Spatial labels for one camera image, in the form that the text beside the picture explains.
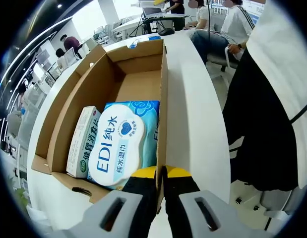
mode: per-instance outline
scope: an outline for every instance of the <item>green logo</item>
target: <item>green logo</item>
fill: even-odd
[[[86,166],[86,162],[85,162],[84,160],[82,160],[82,161],[79,162],[79,166],[80,166],[80,170],[81,170],[82,172],[85,172],[85,171],[86,171],[87,166]]]

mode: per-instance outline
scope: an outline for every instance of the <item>open cardboard box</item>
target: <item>open cardboard box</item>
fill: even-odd
[[[66,174],[69,147],[82,109],[95,106],[102,112],[107,102],[159,100],[156,175],[159,189],[158,178],[166,160],[167,86],[163,40],[140,42],[134,49],[124,46],[107,53],[97,46],[70,76],[49,109],[32,169],[52,174],[69,189],[87,194],[90,202],[97,202],[109,191]]]

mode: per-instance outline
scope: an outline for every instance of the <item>person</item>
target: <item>person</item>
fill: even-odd
[[[17,110],[21,110],[22,107],[23,107],[23,96],[24,96],[24,93],[26,91],[26,86],[25,86],[25,83],[22,83],[18,89],[17,89],[17,92],[18,92],[18,98],[17,98],[17,102],[16,102],[16,107],[17,107]]]
[[[168,7],[165,11],[171,11],[172,14],[184,14],[185,9],[183,6],[183,0],[165,0],[165,2],[170,3],[170,7]],[[185,26],[185,19],[179,18],[173,20],[174,30],[181,31]]]
[[[198,30],[192,35],[191,40],[204,64],[206,64],[209,53],[225,57],[225,48],[227,46],[229,51],[235,55],[246,47],[246,41],[254,28],[254,23],[241,6],[242,3],[242,0],[223,1],[223,5],[230,9],[219,33],[211,32],[209,38],[208,31]]]
[[[61,48],[56,50],[56,56],[58,57],[57,64],[62,71],[64,71],[68,66],[64,55],[65,52]]]
[[[62,35],[60,41],[62,41],[64,43],[64,48],[66,51],[68,51],[70,48],[74,48],[74,52],[75,54],[80,58],[82,59],[82,56],[80,55],[80,53],[78,52],[78,50],[80,49],[80,43],[79,41],[73,37],[73,36],[67,36],[66,34],[65,35]]]
[[[208,21],[210,20],[208,8],[209,8],[208,6],[204,5],[204,0],[197,0],[196,21],[187,23],[183,29],[184,30],[191,29],[191,28],[195,30],[208,29]]]
[[[246,44],[223,117],[230,145],[244,136],[231,182],[261,191],[307,185],[307,44],[273,0]]]
[[[19,129],[22,122],[21,111],[13,110],[6,118],[8,122],[8,133],[10,133],[14,138],[18,136]]]

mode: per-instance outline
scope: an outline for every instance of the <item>computer monitor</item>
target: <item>computer monitor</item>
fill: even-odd
[[[155,7],[146,7],[143,9],[143,15],[144,17],[147,17],[148,15],[156,14],[156,13],[161,13],[162,10],[160,8],[155,8]]]

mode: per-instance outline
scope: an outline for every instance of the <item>heart logo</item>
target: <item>heart logo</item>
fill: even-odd
[[[128,122],[125,122],[125,123],[123,124],[123,128],[122,128],[122,130],[121,130],[121,133],[122,133],[123,135],[127,135],[127,134],[129,133],[129,131],[131,131],[131,125],[130,125]]]

